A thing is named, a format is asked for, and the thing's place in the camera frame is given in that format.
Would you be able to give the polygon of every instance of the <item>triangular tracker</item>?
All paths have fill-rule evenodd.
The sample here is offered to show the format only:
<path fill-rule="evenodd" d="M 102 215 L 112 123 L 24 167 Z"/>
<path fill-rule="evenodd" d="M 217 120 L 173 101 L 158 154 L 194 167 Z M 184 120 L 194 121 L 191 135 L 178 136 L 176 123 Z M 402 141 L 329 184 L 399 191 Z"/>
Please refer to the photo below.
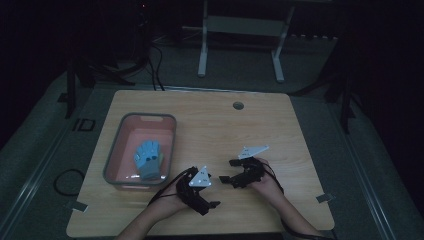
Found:
<path fill-rule="evenodd" d="M 209 180 L 208 170 L 204 166 L 200 171 L 194 176 L 193 179 L 188 183 L 190 187 L 209 187 L 212 185 Z"/>
<path fill-rule="evenodd" d="M 258 153 L 261 153 L 269 148 L 268 145 L 260 146 L 260 147 L 243 147 L 240 154 L 238 155 L 239 159 L 245 159 L 249 157 L 253 157 Z"/>

